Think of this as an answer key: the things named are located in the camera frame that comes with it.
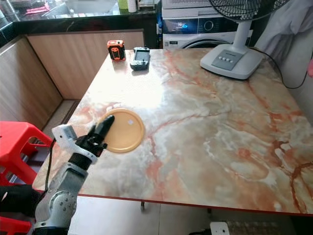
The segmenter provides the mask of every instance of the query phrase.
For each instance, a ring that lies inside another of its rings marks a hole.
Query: orange tape measure
[[[107,47],[113,61],[124,61],[126,59],[123,40],[110,40],[107,43]]]

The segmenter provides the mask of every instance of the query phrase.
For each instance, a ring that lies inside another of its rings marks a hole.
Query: fan base
[[[225,77],[246,80],[258,68],[262,59],[261,53],[247,47],[236,48],[230,44],[221,44],[201,59],[200,66]]]

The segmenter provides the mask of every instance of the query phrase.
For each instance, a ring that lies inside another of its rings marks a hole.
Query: device screen
[[[149,60],[149,52],[137,51],[135,60],[148,61]]]

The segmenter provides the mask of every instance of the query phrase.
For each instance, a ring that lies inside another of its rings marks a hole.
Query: tile floor
[[[60,124],[73,101],[64,101],[44,132],[52,136],[51,128]],[[39,149],[33,161],[43,161],[47,149]],[[79,196],[77,211],[72,218],[71,235],[187,235],[209,228],[210,221],[258,221],[276,222],[282,235],[296,235],[291,220],[286,215],[248,213],[227,210],[146,203],[140,210],[140,202],[91,198]]]

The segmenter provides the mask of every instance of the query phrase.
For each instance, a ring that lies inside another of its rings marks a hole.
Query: cabinet panel
[[[142,32],[28,36],[64,99],[81,99],[108,55],[107,41],[121,39],[125,49],[143,47]]]
[[[2,50],[0,71],[0,120],[43,128],[62,97],[26,38]]]

